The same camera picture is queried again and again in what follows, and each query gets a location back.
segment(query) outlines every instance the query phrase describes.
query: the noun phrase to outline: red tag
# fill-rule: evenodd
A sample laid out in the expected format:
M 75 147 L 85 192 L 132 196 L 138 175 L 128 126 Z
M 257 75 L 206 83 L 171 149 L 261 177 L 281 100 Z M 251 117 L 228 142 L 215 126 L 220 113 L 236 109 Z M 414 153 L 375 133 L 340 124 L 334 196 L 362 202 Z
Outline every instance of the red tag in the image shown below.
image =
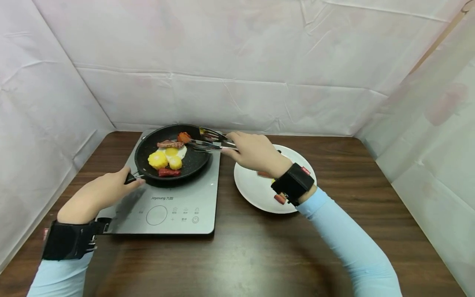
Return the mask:
M 46 240 L 46 237 L 48 236 L 48 231 L 49 231 L 49 228 L 45 228 L 45 229 L 43 230 L 43 241 Z
M 310 171 L 308 171 L 307 168 L 302 166 L 302 170 L 305 171 L 306 174 L 310 175 Z

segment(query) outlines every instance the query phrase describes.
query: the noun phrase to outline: white backdrop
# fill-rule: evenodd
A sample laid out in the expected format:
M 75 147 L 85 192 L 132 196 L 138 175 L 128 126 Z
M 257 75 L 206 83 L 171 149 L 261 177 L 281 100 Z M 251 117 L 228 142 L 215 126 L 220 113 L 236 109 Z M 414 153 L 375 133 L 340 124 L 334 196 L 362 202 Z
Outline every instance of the white backdrop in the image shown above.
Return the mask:
M 466 0 L 33 0 L 120 130 L 353 135 Z
M 475 11 L 358 133 L 468 296 L 475 296 Z
M 465 1 L 0 1 L 0 268 L 114 126 L 353 135 Z
M 35 5 L 0 1 L 0 271 L 113 128 Z

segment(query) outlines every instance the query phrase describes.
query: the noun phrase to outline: sausage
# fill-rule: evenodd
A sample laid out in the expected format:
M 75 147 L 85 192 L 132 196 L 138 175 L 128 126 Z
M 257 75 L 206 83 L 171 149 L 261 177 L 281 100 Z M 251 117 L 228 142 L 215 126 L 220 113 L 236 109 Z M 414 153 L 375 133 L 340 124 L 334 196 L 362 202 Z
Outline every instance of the sausage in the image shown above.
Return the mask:
M 168 168 L 160 168 L 158 170 L 159 177 L 179 176 L 180 174 L 181 174 L 180 170 L 172 170 Z
M 277 200 L 280 204 L 284 205 L 287 199 L 283 195 L 274 195 L 274 199 Z
M 262 176 L 262 177 L 272 178 L 272 176 L 270 174 L 268 174 L 267 172 L 264 172 L 264 171 L 258 171 L 257 175 Z

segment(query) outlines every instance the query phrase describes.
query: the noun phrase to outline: light blue sleeve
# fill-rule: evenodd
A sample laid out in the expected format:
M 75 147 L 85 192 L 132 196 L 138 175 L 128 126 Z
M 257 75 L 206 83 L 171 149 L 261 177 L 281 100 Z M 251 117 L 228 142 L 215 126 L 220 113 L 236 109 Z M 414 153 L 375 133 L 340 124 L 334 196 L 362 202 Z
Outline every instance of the light blue sleeve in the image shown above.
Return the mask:
M 75 260 L 41 261 L 27 297 L 82 297 L 93 253 Z
M 297 206 L 343 262 L 356 297 L 400 297 L 398 276 L 388 257 L 368 234 L 318 188 Z

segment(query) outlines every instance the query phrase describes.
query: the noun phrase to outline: frying pan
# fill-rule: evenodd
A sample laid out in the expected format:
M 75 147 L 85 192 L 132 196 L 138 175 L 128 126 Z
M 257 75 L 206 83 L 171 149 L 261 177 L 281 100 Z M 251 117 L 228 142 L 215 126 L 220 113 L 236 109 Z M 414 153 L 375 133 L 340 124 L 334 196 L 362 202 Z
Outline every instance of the frying pan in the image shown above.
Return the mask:
M 157 143 L 165 140 L 176 140 L 177 135 L 180 132 L 187 132 L 193 139 L 201 140 L 200 129 L 194 125 L 176 124 L 170 125 L 158 130 L 153 131 L 146 136 L 137 146 L 135 150 L 135 165 L 140 176 L 148 184 L 164 184 L 164 182 L 178 181 L 187 179 L 200 172 L 201 169 L 208 163 L 211 154 L 197 152 L 187 147 L 187 152 L 183 158 L 183 167 L 180 169 L 181 174 L 179 176 L 160 177 L 156 169 L 150 166 L 148 163 L 148 157 L 150 154 L 158 150 Z M 127 179 L 124 184 L 135 181 L 136 177 L 132 174 L 127 175 Z

